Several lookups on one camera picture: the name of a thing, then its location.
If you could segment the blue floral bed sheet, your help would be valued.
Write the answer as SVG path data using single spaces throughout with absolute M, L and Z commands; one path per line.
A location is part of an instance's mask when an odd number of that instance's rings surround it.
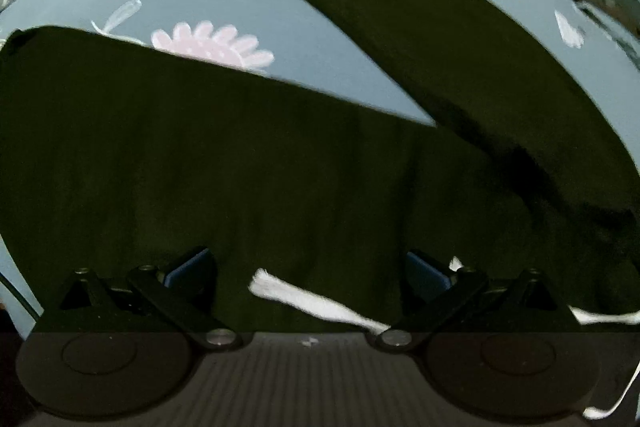
M 631 104 L 639 76 L 623 54 L 625 34 L 570 0 L 497 0 L 570 65 L 606 113 L 636 136 Z M 232 26 L 236 38 L 255 37 L 258 51 L 273 54 L 262 75 L 295 81 L 341 98 L 428 124 L 430 117 L 402 93 L 340 31 L 303 0 L 15 0 L 1 15 L 2 35 L 43 25 L 67 26 L 150 44 L 157 31 L 181 23 Z

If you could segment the black drawstring pants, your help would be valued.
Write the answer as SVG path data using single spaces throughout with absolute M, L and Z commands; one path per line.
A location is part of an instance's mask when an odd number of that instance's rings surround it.
M 35 424 L 637 425 L 639 131 L 497 0 L 303 2 L 430 122 L 259 74 L 232 26 L 1 33 L 1 295 Z M 239 349 L 40 332 L 75 269 L 196 247 Z M 580 329 L 378 350 L 409 251 L 544 271 Z

